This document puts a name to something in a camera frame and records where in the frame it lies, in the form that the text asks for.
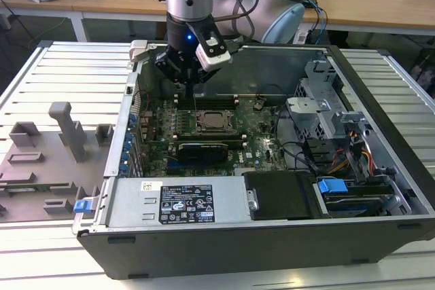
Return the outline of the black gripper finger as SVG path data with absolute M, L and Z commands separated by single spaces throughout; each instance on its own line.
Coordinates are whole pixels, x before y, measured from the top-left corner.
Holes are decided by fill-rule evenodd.
M 203 68 L 194 68 L 190 70 L 190 94 L 194 94 L 194 88 L 197 84 L 204 84 L 211 79 L 216 73 L 217 69 L 212 71 L 205 71 Z
M 184 94 L 191 95 L 191 60 L 179 50 L 165 50 L 157 55 L 156 67 L 177 88 L 184 87 Z

